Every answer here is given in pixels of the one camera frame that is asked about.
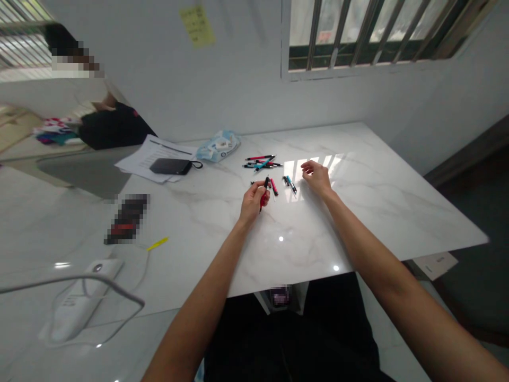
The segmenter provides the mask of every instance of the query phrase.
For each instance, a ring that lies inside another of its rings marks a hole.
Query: paper
[[[435,281],[456,265],[458,260],[449,252],[442,252],[434,255],[417,257],[414,259],[414,263],[431,281]]]
[[[193,160],[197,149],[197,147],[176,145],[153,135],[147,135],[138,151],[122,159],[115,166],[122,172],[133,173],[157,183],[176,182],[182,178],[182,175],[156,174],[150,170],[150,166],[159,158]]]
[[[216,42],[212,27],[201,5],[181,9],[179,13],[195,48],[212,45]]]

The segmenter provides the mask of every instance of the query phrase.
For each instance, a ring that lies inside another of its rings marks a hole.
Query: white marble table
[[[284,167],[255,176],[241,167],[245,158],[264,154],[277,154],[274,161]],[[122,194],[151,197],[138,242],[149,245],[169,237],[152,251],[137,290],[147,302],[140,314],[182,306],[233,227],[250,181],[266,175],[276,182],[279,196],[276,202],[271,196],[260,214],[229,296],[350,272],[330,215],[302,179],[300,165],[310,159],[329,168],[333,189],[400,260],[488,240],[362,123],[244,136],[222,162],[206,162],[178,183],[159,185],[132,176],[126,184]],[[295,182],[297,198],[285,187],[283,174]],[[129,289],[143,274],[146,258],[132,247],[119,253],[126,264],[117,281]],[[122,298],[111,300],[93,320],[122,319],[133,308]]]

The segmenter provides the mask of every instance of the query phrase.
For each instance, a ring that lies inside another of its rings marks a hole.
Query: yellow object
[[[152,250],[154,248],[157,248],[158,246],[160,246],[161,244],[166,243],[167,241],[168,241],[168,238],[161,239],[156,244],[154,244],[152,247],[147,248],[147,251]]]
[[[216,42],[214,32],[201,5],[181,9],[179,13],[195,48],[212,45]]]

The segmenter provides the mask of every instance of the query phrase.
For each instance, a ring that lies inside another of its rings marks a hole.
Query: blue pen
[[[267,159],[265,162],[263,163],[260,163],[260,164],[255,164],[254,166],[254,172],[258,172],[260,171],[260,169],[265,166],[268,162],[270,162],[272,159],[274,159],[276,156],[275,155],[271,155],[269,159]]]
[[[297,198],[297,188],[295,187],[295,185],[292,183],[292,180],[290,179],[290,177],[287,175],[286,176],[286,179],[288,180],[288,183],[290,185],[290,188],[292,189],[293,191],[293,194],[295,195],[295,197]]]

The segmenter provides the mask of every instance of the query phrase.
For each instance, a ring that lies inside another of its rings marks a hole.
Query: plastic bag
[[[200,146],[196,158],[218,163],[240,145],[239,138],[231,130],[220,130]]]

